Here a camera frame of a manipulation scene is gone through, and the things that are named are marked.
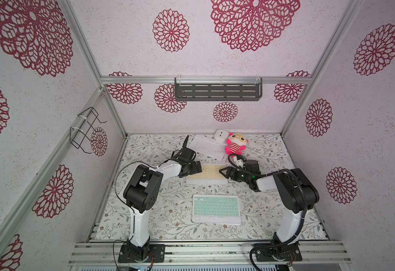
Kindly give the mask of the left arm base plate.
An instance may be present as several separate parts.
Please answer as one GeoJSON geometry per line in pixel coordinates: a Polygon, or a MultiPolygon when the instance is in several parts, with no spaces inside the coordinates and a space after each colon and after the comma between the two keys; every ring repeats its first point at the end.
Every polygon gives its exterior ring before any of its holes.
{"type": "Polygon", "coordinates": [[[126,242],[121,246],[118,257],[119,263],[163,263],[165,256],[164,244],[146,244],[143,247],[137,247],[126,242]]]}

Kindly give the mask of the yellow keyboard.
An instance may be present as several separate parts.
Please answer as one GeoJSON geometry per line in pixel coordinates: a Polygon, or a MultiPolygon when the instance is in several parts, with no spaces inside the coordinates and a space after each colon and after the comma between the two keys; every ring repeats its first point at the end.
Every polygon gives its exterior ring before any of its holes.
{"type": "Polygon", "coordinates": [[[191,185],[227,185],[228,179],[219,172],[225,167],[226,164],[202,164],[202,172],[188,175],[186,183],[191,185]]]}

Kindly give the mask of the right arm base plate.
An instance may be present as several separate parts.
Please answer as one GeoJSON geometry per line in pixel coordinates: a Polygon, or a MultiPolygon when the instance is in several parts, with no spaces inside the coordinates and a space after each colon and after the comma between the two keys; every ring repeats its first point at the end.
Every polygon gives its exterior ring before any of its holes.
{"type": "Polygon", "coordinates": [[[302,261],[302,255],[299,249],[299,243],[295,242],[290,245],[275,246],[275,244],[258,245],[255,247],[258,262],[299,262],[302,261]]]}

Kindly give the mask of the green keyboard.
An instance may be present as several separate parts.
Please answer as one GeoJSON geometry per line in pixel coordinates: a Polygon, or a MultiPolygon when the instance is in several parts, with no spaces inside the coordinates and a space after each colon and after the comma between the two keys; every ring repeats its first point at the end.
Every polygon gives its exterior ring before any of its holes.
{"type": "Polygon", "coordinates": [[[236,195],[193,195],[191,221],[240,225],[240,201],[236,195]]]}

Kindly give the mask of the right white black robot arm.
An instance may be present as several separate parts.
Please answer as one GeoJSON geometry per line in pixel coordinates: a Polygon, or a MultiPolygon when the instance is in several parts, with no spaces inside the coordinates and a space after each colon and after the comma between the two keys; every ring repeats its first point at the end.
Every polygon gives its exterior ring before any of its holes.
{"type": "Polygon", "coordinates": [[[220,169],[219,173],[228,180],[246,183],[254,192],[277,190],[284,212],[273,240],[281,245],[298,241],[308,211],[319,202],[317,189],[300,168],[262,174],[258,161],[247,160],[241,167],[232,162],[230,167],[220,169]]]}

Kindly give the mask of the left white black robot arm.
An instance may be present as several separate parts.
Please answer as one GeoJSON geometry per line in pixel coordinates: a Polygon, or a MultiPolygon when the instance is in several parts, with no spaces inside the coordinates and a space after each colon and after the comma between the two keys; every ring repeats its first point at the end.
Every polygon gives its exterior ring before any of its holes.
{"type": "Polygon", "coordinates": [[[196,152],[183,147],[174,152],[171,158],[157,167],[140,164],[135,169],[120,199],[130,209],[130,243],[141,248],[149,240],[149,210],[154,206],[163,181],[173,177],[183,178],[202,172],[202,166],[196,161],[196,152]]]}

